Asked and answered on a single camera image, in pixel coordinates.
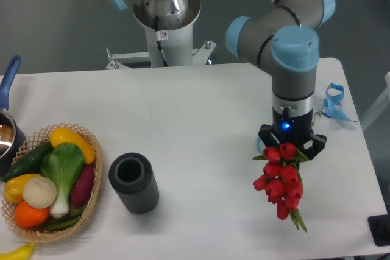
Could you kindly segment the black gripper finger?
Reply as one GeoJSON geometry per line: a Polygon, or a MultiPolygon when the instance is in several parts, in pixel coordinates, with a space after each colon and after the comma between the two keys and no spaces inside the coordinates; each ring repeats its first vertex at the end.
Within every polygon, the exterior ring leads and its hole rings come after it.
{"type": "Polygon", "coordinates": [[[311,142],[311,145],[306,148],[305,145],[303,145],[300,148],[300,151],[309,159],[312,160],[314,157],[316,157],[322,150],[324,150],[327,137],[325,135],[320,134],[314,134],[312,133],[310,135],[310,139],[307,142],[311,142]]]}
{"type": "Polygon", "coordinates": [[[258,136],[265,147],[276,147],[279,149],[282,142],[280,130],[274,125],[263,124],[259,129],[258,136]]]}

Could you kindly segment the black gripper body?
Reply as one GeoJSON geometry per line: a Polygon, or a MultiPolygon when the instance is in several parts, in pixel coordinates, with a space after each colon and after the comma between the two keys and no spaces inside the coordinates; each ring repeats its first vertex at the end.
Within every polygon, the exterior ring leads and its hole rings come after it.
{"type": "Polygon", "coordinates": [[[310,140],[313,110],[297,117],[284,117],[272,109],[272,146],[285,142],[293,143],[300,150],[310,140]]]}

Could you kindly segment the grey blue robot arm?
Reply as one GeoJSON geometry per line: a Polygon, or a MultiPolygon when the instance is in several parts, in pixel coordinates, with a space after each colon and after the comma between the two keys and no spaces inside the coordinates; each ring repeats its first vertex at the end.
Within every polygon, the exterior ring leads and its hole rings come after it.
{"type": "MultiPolygon", "coordinates": [[[[199,0],[110,0],[132,8],[144,27],[153,67],[194,64],[193,22],[199,0]]],[[[270,147],[290,142],[309,159],[326,137],[312,129],[313,94],[319,62],[316,28],[334,13],[335,0],[271,0],[274,9],[260,19],[239,17],[225,35],[227,49],[272,77],[272,124],[258,135],[270,147]]]]}

